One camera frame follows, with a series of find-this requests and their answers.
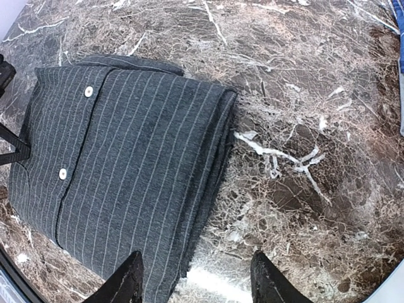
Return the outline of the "dark pinstripe long sleeve shirt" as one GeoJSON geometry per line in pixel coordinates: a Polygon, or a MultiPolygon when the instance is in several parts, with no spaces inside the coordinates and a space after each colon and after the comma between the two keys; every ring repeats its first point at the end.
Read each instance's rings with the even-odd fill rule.
{"type": "Polygon", "coordinates": [[[102,278],[139,251],[145,302],[167,302],[215,202],[237,92],[138,57],[35,74],[20,131],[31,152],[11,166],[11,206],[102,278]]]}

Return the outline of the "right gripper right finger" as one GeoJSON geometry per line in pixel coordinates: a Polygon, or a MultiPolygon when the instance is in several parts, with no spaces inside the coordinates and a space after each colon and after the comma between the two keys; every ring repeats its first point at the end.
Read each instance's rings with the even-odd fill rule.
{"type": "Polygon", "coordinates": [[[287,280],[263,251],[253,254],[250,273],[253,302],[312,302],[287,280]]]}

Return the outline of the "black curved front rail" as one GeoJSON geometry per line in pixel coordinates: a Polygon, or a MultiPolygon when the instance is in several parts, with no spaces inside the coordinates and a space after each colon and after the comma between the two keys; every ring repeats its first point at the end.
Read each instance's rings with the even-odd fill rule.
{"type": "Polygon", "coordinates": [[[44,302],[1,246],[1,303],[44,302]]]}

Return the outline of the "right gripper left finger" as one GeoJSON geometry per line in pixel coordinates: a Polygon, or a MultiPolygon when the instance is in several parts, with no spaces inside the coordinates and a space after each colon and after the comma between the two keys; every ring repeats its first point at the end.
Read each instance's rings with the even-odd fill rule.
{"type": "Polygon", "coordinates": [[[128,303],[143,301],[142,253],[132,252],[113,275],[84,303],[128,303]]]}

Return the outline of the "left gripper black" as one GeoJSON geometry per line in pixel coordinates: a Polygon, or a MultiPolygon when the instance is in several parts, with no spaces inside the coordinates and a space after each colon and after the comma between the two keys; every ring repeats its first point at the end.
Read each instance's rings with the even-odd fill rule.
{"type": "MultiPolygon", "coordinates": [[[[4,56],[0,54],[0,95],[3,95],[5,89],[13,80],[16,69],[12,64],[4,60],[4,56]]],[[[1,154],[1,165],[11,164],[30,157],[30,146],[17,137],[4,124],[1,124],[1,138],[12,145],[15,150],[11,153],[1,154]]]]}

